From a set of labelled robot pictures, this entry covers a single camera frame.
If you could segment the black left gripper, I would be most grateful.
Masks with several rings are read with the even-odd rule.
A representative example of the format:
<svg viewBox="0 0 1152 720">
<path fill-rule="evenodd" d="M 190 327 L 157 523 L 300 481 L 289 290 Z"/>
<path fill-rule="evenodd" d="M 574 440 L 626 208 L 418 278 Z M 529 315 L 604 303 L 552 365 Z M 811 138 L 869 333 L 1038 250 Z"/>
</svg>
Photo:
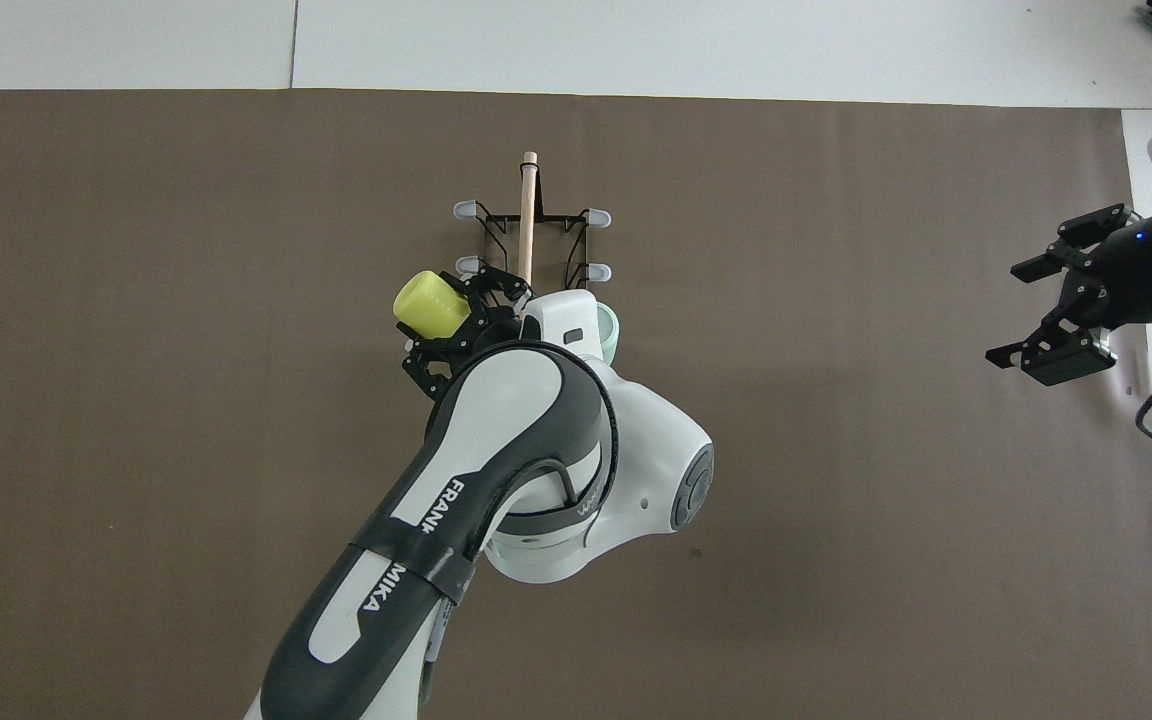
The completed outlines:
<svg viewBox="0 0 1152 720">
<path fill-rule="evenodd" d="M 468 305 L 468 323 L 483 323 L 472 328 L 473 338 L 408 338 L 402 369 L 408 378 L 435 404 L 442 401 L 450 384 L 475 355 L 524 338 L 524 309 L 532 297 L 525 279 L 492 265 L 482 265 L 476 273 L 454 279 Z"/>
</svg>

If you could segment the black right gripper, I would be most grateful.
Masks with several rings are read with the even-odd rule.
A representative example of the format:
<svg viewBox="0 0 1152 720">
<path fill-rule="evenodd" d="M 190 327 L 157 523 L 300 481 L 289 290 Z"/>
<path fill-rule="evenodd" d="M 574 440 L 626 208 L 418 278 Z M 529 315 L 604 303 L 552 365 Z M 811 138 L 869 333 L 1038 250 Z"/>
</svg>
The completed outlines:
<svg viewBox="0 0 1152 720">
<path fill-rule="evenodd" d="M 1058 301 L 1024 340 L 990 348 L 986 361 L 1000 369 L 1018 367 L 1048 387 L 1115 366 L 1116 355 L 1092 331 L 1152 323 L 1152 217 L 1139 219 L 1120 202 L 1064 220 L 1046 250 L 1011 265 L 1011 276 L 1023 283 L 1079 270 L 1084 288 Z M 1075 328 L 1062 327 L 1075 314 Z"/>
</svg>

